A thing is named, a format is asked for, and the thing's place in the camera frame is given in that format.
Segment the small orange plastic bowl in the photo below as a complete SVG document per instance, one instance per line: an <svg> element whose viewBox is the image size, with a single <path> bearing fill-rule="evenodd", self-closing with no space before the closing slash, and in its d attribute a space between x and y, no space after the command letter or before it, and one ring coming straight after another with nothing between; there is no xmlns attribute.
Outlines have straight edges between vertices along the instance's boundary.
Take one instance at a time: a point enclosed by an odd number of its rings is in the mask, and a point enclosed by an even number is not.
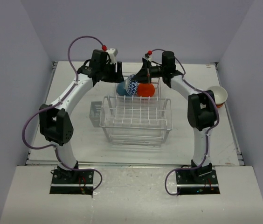
<svg viewBox="0 0 263 224"><path fill-rule="evenodd" d="M137 95L139 97L153 97L154 94L155 88L152 83L138 85Z"/></svg>

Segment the blue white patterned bowl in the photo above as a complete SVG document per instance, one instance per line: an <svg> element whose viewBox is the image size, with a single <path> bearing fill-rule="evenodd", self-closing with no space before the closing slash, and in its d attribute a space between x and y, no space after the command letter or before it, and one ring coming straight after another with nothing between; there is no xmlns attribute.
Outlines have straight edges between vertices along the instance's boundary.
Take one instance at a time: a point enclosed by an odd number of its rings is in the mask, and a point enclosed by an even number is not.
<svg viewBox="0 0 263 224"><path fill-rule="evenodd" d="M124 88L128 94L128 96L135 97L138 95L138 81L132 81L135 74L129 75L128 78L125 80Z"/></svg>

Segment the blue plastic bowl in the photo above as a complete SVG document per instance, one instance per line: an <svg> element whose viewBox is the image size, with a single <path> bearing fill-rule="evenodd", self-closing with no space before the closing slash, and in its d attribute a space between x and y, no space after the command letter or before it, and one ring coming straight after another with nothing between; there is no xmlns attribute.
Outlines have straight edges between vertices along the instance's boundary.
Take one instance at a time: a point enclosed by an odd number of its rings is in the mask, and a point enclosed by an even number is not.
<svg viewBox="0 0 263 224"><path fill-rule="evenodd" d="M128 96L128 93L125 89L125 82L121 82L117 85L116 92L119 96Z"/></svg>

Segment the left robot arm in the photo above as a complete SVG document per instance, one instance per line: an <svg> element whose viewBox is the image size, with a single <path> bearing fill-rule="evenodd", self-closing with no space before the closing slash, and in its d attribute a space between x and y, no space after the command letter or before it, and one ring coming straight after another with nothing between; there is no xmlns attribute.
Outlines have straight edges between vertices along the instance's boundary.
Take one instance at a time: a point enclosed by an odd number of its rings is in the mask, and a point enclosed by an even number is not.
<svg viewBox="0 0 263 224"><path fill-rule="evenodd" d="M54 148L58 167L64 170L62 177L68 183L75 183L79 179L77 160L70 143L74 133L70 116L78 102L96 83L120 83L124 80L122 63L116 61L117 54L117 49L106 46L93 50L91 59L79 69L74 69L75 79L61 96L50 105L40 107L40 133Z"/></svg>

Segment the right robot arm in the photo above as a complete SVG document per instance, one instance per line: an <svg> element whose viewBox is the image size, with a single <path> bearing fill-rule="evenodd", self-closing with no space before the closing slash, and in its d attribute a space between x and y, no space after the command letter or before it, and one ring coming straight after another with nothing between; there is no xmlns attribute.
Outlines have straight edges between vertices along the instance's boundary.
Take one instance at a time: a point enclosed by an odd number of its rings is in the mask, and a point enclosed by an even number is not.
<svg viewBox="0 0 263 224"><path fill-rule="evenodd" d="M142 59L143 65L132 78L141 84L147 84L152 78L160 77L164 84L177 91L187 100L187 120L194 131L194 155L189 168L180 168L187 172L194 183L201 183L212 171L210 159L210 136L212 130L219 123L219 114L215 105L212 91L205 91L194 87L185 79L186 71L176 68L180 61L172 51L160 49L161 64L152 66L152 53L148 51Z"/></svg>

